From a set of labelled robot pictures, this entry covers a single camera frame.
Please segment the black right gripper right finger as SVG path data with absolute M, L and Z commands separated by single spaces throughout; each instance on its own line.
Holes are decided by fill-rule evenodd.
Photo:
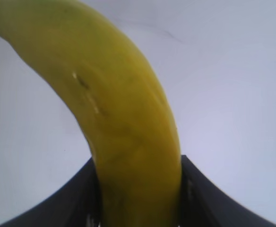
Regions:
M 276 223 L 236 202 L 181 156 L 181 227 L 276 227 Z

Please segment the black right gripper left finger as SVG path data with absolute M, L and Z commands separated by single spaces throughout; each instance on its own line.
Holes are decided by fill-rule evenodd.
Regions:
M 58 191 L 1 227 L 99 227 L 101 198 L 89 159 Z

